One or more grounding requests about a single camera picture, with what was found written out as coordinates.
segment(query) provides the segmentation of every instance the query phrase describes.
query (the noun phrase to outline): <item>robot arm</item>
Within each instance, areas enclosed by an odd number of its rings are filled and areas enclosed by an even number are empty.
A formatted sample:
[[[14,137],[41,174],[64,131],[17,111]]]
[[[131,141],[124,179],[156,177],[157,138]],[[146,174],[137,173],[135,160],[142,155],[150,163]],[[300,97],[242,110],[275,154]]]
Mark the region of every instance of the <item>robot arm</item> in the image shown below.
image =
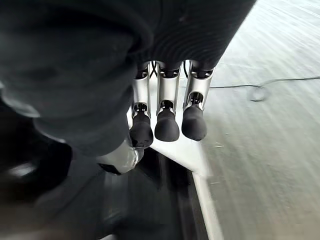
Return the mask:
[[[254,3],[3,0],[2,99],[34,118],[44,135],[96,157],[109,172],[125,173],[153,136],[165,142],[179,138],[176,108],[184,60],[191,60],[191,67],[181,130],[195,141],[206,136],[203,110],[214,68]],[[158,63],[154,134],[150,61]]]

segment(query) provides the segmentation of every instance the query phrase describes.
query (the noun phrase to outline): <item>black rubber cap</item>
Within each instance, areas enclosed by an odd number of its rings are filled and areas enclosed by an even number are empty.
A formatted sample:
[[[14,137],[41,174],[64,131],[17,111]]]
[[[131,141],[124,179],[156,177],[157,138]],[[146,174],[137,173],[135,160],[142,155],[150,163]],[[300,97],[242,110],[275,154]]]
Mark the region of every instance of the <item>black rubber cap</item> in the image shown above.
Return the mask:
[[[195,141],[200,141],[207,135],[204,113],[196,104],[184,110],[181,130],[188,139]]]
[[[134,148],[148,148],[154,141],[150,118],[142,111],[138,112],[132,120],[130,137]]]
[[[163,142],[174,142],[179,139],[179,135],[180,131],[176,123],[176,116],[169,109],[164,109],[158,114],[154,136]]]

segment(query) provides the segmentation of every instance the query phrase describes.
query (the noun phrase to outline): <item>wire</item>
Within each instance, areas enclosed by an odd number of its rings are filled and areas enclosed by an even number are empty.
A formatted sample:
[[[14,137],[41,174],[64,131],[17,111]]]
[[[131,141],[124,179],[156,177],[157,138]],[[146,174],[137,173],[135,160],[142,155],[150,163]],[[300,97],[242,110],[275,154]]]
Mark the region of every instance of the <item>wire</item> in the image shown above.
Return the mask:
[[[185,74],[185,77],[188,78],[187,68],[186,68],[186,60],[183,61],[183,71]]]
[[[150,73],[150,78],[152,77],[153,74],[155,74],[155,76],[158,77],[157,69],[156,69],[156,66],[157,66],[156,61],[152,61],[151,66],[152,66],[152,71]]]
[[[183,61],[183,70],[186,78],[188,78],[187,68],[186,68],[186,61]],[[254,88],[248,94],[248,99],[252,102],[263,102],[268,99],[271,95],[271,92],[265,85],[273,84],[276,82],[288,82],[288,81],[307,81],[307,80],[319,80],[320,76],[313,76],[313,77],[304,77],[304,78],[282,78],[282,79],[271,79],[267,81],[263,81],[259,85],[254,84],[241,84],[241,85],[230,85],[230,86],[210,86],[210,89],[235,89],[235,88],[243,88],[243,87],[252,87]],[[258,90],[262,90],[262,94],[260,97],[256,97],[256,93]]]

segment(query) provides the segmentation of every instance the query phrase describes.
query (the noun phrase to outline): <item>floor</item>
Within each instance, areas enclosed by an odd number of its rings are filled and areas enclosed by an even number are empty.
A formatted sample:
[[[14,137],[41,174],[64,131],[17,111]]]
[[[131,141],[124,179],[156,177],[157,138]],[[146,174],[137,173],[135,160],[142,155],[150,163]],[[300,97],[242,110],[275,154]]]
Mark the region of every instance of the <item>floor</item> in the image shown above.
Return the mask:
[[[259,0],[212,86],[320,75],[319,26],[318,0]],[[263,102],[248,88],[209,92],[202,147],[217,220],[225,240],[317,240],[320,80],[267,87]]]

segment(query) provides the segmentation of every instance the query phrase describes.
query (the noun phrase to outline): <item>black sleeve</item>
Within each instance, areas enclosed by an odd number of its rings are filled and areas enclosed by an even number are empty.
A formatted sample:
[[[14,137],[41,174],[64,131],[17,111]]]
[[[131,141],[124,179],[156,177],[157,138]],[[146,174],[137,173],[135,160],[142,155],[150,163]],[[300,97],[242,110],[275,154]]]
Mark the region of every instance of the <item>black sleeve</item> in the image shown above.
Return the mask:
[[[108,14],[39,2],[0,3],[2,98],[83,154],[109,153],[128,134],[136,36]]]

